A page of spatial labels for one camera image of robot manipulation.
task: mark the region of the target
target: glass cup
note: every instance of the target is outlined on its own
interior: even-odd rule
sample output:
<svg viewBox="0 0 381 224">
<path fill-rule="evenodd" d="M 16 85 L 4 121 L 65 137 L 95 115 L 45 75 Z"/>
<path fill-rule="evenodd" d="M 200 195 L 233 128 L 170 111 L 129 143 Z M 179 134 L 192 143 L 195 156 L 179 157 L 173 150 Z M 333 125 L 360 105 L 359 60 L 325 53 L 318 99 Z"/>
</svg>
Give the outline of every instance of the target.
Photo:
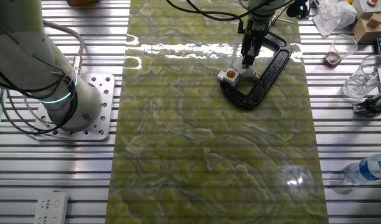
<svg viewBox="0 0 381 224">
<path fill-rule="evenodd" d="M 344 34 L 338 35 L 333 39 L 324 62 L 328 67 L 336 67 L 344 57 L 354 54 L 357 48 L 358 44 L 354 38 Z"/>
<path fill-rule="evenodd" d="M 342 91 L 351 99 L 360 100 L 374 88 L 378 87 L 381 56 L 369 55 L 364 58 L 354 74 L 352 74 L 342 86 Z"/>
</svg>

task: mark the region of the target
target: cable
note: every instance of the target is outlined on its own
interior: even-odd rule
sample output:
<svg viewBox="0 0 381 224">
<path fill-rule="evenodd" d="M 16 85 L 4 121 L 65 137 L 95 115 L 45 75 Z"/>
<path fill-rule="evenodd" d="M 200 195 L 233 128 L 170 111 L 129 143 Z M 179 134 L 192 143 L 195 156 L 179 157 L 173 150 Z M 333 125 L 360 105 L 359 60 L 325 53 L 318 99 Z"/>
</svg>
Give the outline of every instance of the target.
<svg viewBox="0 0 381 224">
<path fill-rule="evenodd" d="M 179 6 L 176 6 L 170 0 L 166 0 L 166 1 L 168 4 L 170 4 L 175 9 L 178 9 L 178 10 L 183 11 L 183 12 L 188 12 L 188 13 L 203 14 L 203 16 L 208 17 L 208 18 L 213 19 L 213 20 L 216 20 L 216 21 L 220 21 L 222 18 L 213 17 L 213 16 L 210 16 L 209 14 L 218 14 L 218 15 L 225 15 L 225 16 L 232 16 L 232 17 L 237 16 L 237 15 L 229 13 L 229 12 L 200 11 L 198 8 L 196 8 L 196 11 L 192 11 L 192 10 L 188 10 L 188 9 L 184 9 L 184 8 L 179 7 Z"/>
<path fill-rule="evenodd" d="M 286 10 L 287 8 L 289 8 L 289 7 L 290 7 L 290 5 L 286 6 L 286 7 L 279 13 L 279 15 L 276 17 L 275 21 L 277 21 L 277 20 L 279 19 L 279 17 L 282 16 L 282 14 L 285 12 L 285 10 Z"/>
<path fill-rule="evenodd" d="M 27 109 L 30 111 L 31 114 L 33 114 L 33 116 L 34 116 L 37 120 L 39 120 L 39 121 L 41 121 L 41 122 L 43 122 L 43 123 L 47 123 L 47 124 L 55 124 L 54 122 L 44 121 L 43 119 L 41 119 L 40 117 L 38 117 L 38 116 L 36 115 L 36 113 L 33 111 L 33 109 L 30 107 L 29 102 L 27 101 L 27 98 L 26 98 L 25 95 L 23 95 L 23 100 L 24 100 L 24 104 L 26 104 Z"/>
<path fill-rule="evenodd" d="M 71 81 L 69 80 L 69 78 L 66 78 L 65 79 L 65 82 L 67 83 L 70 83 Z M 8 98 L 9 98 L 9 101 L 11 102 L 11 105 L 12 105 L 12 109 L 15 111 L 15 113 L 18 115 L 18 117 L 21 119 L 21 121 L 25 122 L 29 127 L 32 127 L 34 128 L 35 130 L 37 130 L 38 132 L 32 132 L 32 131 L 26 131 L 22 128 L 20 128 L 17 124 L 15 124 L 15 122 L 11 119 L 11 117 L 8 115 L 5 107 L 4 107 L 4 103 L 3 103 L 3 100 L 0 99 L 0 104 L 1 104 L 1 108 L 2 108 L 2 111 L 4 112 L 5 114 L 5 117 L 7 118 L 7 120 L 18 130 L 22 131 L 23 133 L 26 133 L 26 134 L 47 134 L 49 132 L 52 132 L 52 131 L 55 131 L 56 129 L 59 129 L 61 128 L 63 125 L 65 125 L 67 123 L 67 121 L 69 121 L 72 116 L 74 115 L 76 109 L 77 109 L 77 105 L 78 105 L 78 98 L 77 98 L 77 92 L 75 92 L 75 86 L 74 85 L 71 85 L 71 88 L 70 88 L 70 91 L 73 93 L 73 99 L 72 101 L 70 101 L 70 107 L 69 107 L 69 110 L 68 110 L 68 113 L 66 115 L 66 117 L 62 120 L 61 123 L 59 123 L 58 125 L 56 125 L 56 127 L 52 128 L 52 129 L 48 129 L 48 130 L 44 130 L 44 129 L 39 129 L 33 125 L 31 125 L 30 123 L 28 123 L 20 114 L 19 112 L 17 111 L 16 107 L 14 106 L 13 102 L 12 102 L 12 98 L 9 94 L 9 91 L 7 91 L 7 95 L 8 95 Z"/>
<path fill-rule="evenodd" d="M 77 56 L 82 56 L 83 55 L 84 48 L 85 48 L 85 42 L 84 42 L 83 37 L 78 32 L 75 32 L 74 30 L 72 30 L 72 29 L 70 29 L 68 27 L 64 27 L 64 26 L 61 26 L 61 25 L 58 25 L 58 24 L 54 24 L 53 22 L 46 21 L 44 19 L 42 20 L 42 23 L 44 23 L 44 25 L 47 25 L 47 26 L 49 26 L 51 28 L 60 30 L 62 32 L 66 32 L 68 34 L 72 34 L 74 37 L 76 37 L 78 39 L 78 41 L 80 41 L 80 48 L 78 50 Z"/>
<path fill-rule="evenodd" d="M 2 73 L 2 71 L 0 71 L 0 77 L 1 77 L 1 78 L 2 78 L 2 79 L 9 85 L 9 88 L 10 88 L 10 89 L 12 89 L 12 90 L 16 90 L 16 91 L 18 91 L 19 93 L 22 93 L 23 95 L 25 95 L 25 96 L 27 96 L 27 97 L 29 97 L 29 98 L 34 98 L 34 99 L 37 99 L 37 100 L 42 100 L 42 99 L 46 99 L 46 98 L 48 98 L 48 97 L 51 97 L 51 96 L 58 90 L 58 87 L 59 87 L 60 83 L 63 81 L 63 79 L 64 79 L 65 77 L 67 77 L 67 76 L 64 75 L 64 76 L 62 76 L 58 81 L 54 82 L 54 83 L 56 83 L 55 88 L 54 88 L 50 93 L 48 93 L 48 94 L 46 94 L 46 95 L 44 95 L 44 96 L 34 96 L 34 95 L 30 95 L 30 94 L 28 94 L 26 91 L 24 91 L 23 89 L 17 87 L 13 82 L 11 82 L 11 81 L 8 79 L 8 77 L 5 76 L 5 75 Z"/>
<path fill-rule="evenodd" d="M 85 48 L 85 43 L 84 43 L 84 40 L 83 38 L 80 36 L 80 34 L 76 33 L 75 31 L 73 31 L 72 29 L 69 29 L 69 28 L 66 28 L 66 27 L 63 27 L 63 26 L 60 26 L 60 25 L 57 25 L 57 24 L 53 24 L 51 22 L 48 22 L 48 21 L 43 21 L 43 23 L 45 25 L 48 25 L 54 29 L 58 29 L 58 30 L 61 30 L 61 31 L 64 31 L 64 32 L 68 32 L 69 34 L 72 34 L 74 35 L 79 41 L 80 41 L 80 49 L 78 51 L 78 56 L 81 57 L 83 51 L 84 51 L 84 48 Z M 30 110 L 30 112 L 39 120 L 41 120 L 40 118 L 38 118 L 38 116 L 31 110 L 27 100 L 26 100 L 26 96 L 29 97 L 29 98 L 35 98 L 35 99 L 44 99 L 44 98 L 48 98 L 50 96 L 52 96 L 58 89 L 58 87 L 60 86 L 61 82 L 65 82 L 67 84 L 67 87 L 68 87 L 68 91 L 69 91 L 69 94 L 72 95 L 72 97 L 70 98 L 70 100 L 68 99 L 64 104 L 63 106 L 61 106 L 61 108 L 63 108 L 68 102 L 70 102 L 70 107 L 67 111 L 67 114 L 65 115 L 64 119 L 62 120 L 61 123 L 59 123 L 58 125 L 56 125 L 56 127 L 52 128 L 52 129 L 40 129 L 40 128 L 37 128 L 33 125 L 31 125 L 29 122 L 27 122 L 21 115 L 20 113 L 18 112 L 18 110 L 16 109 L 15 105 L 14 105 L 14 102 L 12 101 L 12 98 L 11 98 L 11 95 L 10 95 L 10 92 L 9 90 L 7 90 L 7 96 L 9 98 L 9 102 L 11 103 L 12 105 L 12 109 L 15 111 L 15 113 L 18 115 L 18 117 L 21 119 L 21 121 L 25 122 L 29 127 L 35 129 L 37 132 L 31 132 L 31 131 L 26 131 L 22 128 L 20 128 L 18 125 L 16 125 L 13 120 L 9 117 L 5 107 L 4 107 L 4 103 L 2 102 L 2 100 L 0 100 L 0 104 L 1 104 L 1 108 L 6 116 L 6 118 L 8 119 L 8 121 L 15 127 L 17 128 L 18 130 L 22 131 L 23 133 L 26 133 L 26 134 L 47 134 L 51 131 L 55 131 L 59 128 L 61 128 L 63 125 L 65 125 L 71 118 L 72 116 L 74 115 L 76 109 L 77 109 L 77 105 L 78 105 L 78 98 L 77 98 L 77 91 L 76 91 L 76 84 L 77 84 L 77 81 L 76 83 L 73 82 L 73 78 L 72 77 L 69 77 L 68 75 L 65 74 L 65 71 L 56 66 L 56 65 L 52 65 L 51 63 L 49 62 L 46 62 L 44 60 L 42 60 L 41 58 L 39 58 L 38 56 L 34 55 L 34 53 L 32 52 L 32 50 L 30 48 L 28 48 L 27 46 L 25 45 L 21 45 L 21 43 L 13 36 L 10 34 L 10 32 L 0 23 L 0 29 L 17 45 L 19 46 L 22 46 L 23 50 L 25 50 L 27 53 L 29 53 L 30 56 L 34 57 L 36 60 L 50 66 L 50 67 L 53 67 L 55 69 L 58 69 L 60 70 L 62 73 L 60 78 L 56 81 L 56 82 L 53 82 L 51 85 L 48 85 L 46 87 L 43 87 L 43 88 L 40 88 L 40 89 L 36 89 L 36 90 L 24 90 L 22 88 L 19 88 L 18 86 L 16 86 L 12 81 L 10 81 L 10 79 L 8 79 L 7 76 L 5 76 L 3 74 L 2 71 L 0 71 L 0 77 L 7 83 L 7 84 L 4 84 L 4 83 L 1 83 L 0 82 L 0 86 L 4 87 L 4 88 L 7 88 L 7 89 L 12 89 L 12 90 L 16 90 L 16 91 L 19 91 L 20 93 L 23 94 L 23 97 L 24 97 L 24 101 L 26 103 L 26 106 L 27 108 Z M 44 96 L 34 96 L 34 95 L 30 95 L 28 93 L 30 92 L 39 92 L 39 91 L 44 91 L 44 90 L 47 90 L 49 88 L 52 88 L 53 86 L 54 89 L 49 93 L 49 94 L 46 94 Z"/>
<path fill-rule="evenodd" d="M 19 41 L 12 36 L 12 34 L 0 23 L 0 29 L 11 39 L 13 40 L 16 44 L 19 44 Z"/>
<path fill-rule="evenodd" d="M 173 4 L 170 0 L 166 0 L 166 1 L 167 1 L 167 3 L 169 3 L 172 7 L 176 8 L 176 9 L 178 9 L 178 10 L 181 10 L 181 11 L 184 11 L 184 12 L 189 12 L 189 13 L 199 13 L 199 14 L 202 14 L 203 16 L 206 16 L 206 15 L 208 15 L 208 14 L 223 14 L 223 13 L 225 13 L 225 12 L 214 12 L 214 11 L 201 11 L 201 10 L 200 10 L 199 8 L 197 8 L 194 4 L 192 4 L 191 0 L 186 0 L 186 1 L 188 2 L 188 4 L 189 4 L 190 6 L 192 6 L 192 7 L 195 9 L 195 11 L 191 11 L 191 10 L 184 9 L 184 8 L 179 7 L 179 6 L 176 6 L 176 5 Z M 260 5 L 254 7 L 253 9 L 250 9 L 249 11 L 247 11 L 247 12 L 245 12 L 245 13 L 239 15 L 239 16 L 232 16 L 232 15 L 231 15 L 232 17 L 230 17 L 230 18 L 218 18 L 218 17 L 213 17 L 213 16 L 208 15 L 208 16 L 206 16 L 206 17 L 211 18 L 211 19 L 214 19 L 214 20 L 216 20 L 216 21 L 233 21 L 233 20 L 241 19 L 241 18 L 243 18 L 243 17 L 245 17 L 245 16 L 247 16 L 247 15 L 249 15 L 249 14 L 255 12 L 256 10 L 260 9 L 261 7 L 263 7 L 263 6 L 265 6 L 265 5 L 268 5 L 268 4 L 269 4 L 270 2 L 272 2 L 272 1 L 274 1 L 274 0 L 267 0 L 267 1 L 263 2 L 263 3 L 261 3 Z M 290 4 L 292 1 L 293 1 L 293 0 L 288 1 L 288 2 L 286 2 L 285 4 L 283 4 L 283 5 L 281 5 L 281 6 L 278 6 L 277 8 L 274 8 L 274 9 L 272 9 L 272 10 L 277 10 L 277 9 L 280 9 L 281 7 L 283 7 L 283 6 L 287 6 L 287 5 Z"/>
<path fill-rule="evenodd" d="M 278 6 L 277 8 L 275 8 L 275 9 L 273 9 L 273 10 L 277 10 L 277 9 L 280 9 L 280 8 L 282 8 L 282 7 L 284 7 L 284 6 L 288 6 L 290 3 L 292 3 L 294 0 L 290 0 L 290 1 L 288 1 L 288 2 L 286 2 L 286 3 L 284 3 L 283 5 L 281 5 L 281 6 Z M 239 2 L 239 5 L 241 5 L 241 7 L 243 7 L 244 9 L 246 9 L 246 10 L 250 10 L 246 5 L 244 5 L 243 4 L 243 0 L 238 0 L 238 2 Z"/>
</svg>

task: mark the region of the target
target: green marble slab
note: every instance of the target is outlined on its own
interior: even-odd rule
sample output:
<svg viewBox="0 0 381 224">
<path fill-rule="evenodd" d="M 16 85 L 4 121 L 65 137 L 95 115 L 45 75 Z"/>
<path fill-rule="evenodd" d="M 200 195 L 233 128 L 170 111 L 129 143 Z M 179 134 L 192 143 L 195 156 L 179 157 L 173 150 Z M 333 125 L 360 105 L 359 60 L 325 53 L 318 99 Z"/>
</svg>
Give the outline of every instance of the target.
<svg viewBox="0 0 381 224">
<path fill-rule="evenodd" d="M 236 0 L 193 2 L 244 12 Z M 298 26 L 271 30 L 294 52 L 242 111 L 216 77 L 240 56 L 237 22 L 131 2 L 106 223 L 328 223 Z M 273 53 L 262 49 L 257 72 Z"/>
</svg>

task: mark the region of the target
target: mounting plate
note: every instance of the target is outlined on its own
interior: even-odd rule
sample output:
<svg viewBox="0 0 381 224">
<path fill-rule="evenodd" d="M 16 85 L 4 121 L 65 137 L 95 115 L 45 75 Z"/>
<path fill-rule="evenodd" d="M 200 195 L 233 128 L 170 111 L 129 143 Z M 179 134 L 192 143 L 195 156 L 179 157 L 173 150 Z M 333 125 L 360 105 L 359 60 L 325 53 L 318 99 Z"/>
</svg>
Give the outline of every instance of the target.
<svg viewBox="0 0 381 224">
<path fill-rule="evenodd" d="M 115 89 L 115 77 L 111 74 L 82 74 L 82 78 L 94 85 L 102 97 L 101 111 L 97 119 L 82 131 L 69 133 L 63 129 L 48 134 L 35 135 L 34 137 L 40 141 L 106 141 L 109 136 L 111 108 L 113 105 L 113 92 Z M 45 121 L 51 121 L 48 117 L 47 110 L 40 103 L 38 117 L 45 118 Z M 35 122 L 35 126 L 40 129 L 53 128 L 53 124 L 43 123 L 39 120 Z"/>
</svg>

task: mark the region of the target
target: plastic water bottle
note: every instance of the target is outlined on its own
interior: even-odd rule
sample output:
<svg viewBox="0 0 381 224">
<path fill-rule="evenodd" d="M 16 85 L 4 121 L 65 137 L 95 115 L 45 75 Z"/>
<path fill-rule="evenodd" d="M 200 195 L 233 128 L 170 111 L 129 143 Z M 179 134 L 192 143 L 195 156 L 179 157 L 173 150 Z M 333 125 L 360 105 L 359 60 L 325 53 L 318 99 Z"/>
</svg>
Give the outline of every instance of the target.
<svg viewBox="0 0 381 224">
<path fill-rule="evenodd" d="M 370 180 L 381 180 L 381 154 L 375 154 L 343 169 L 348 185 L 360 185 Z"/>
</svg>

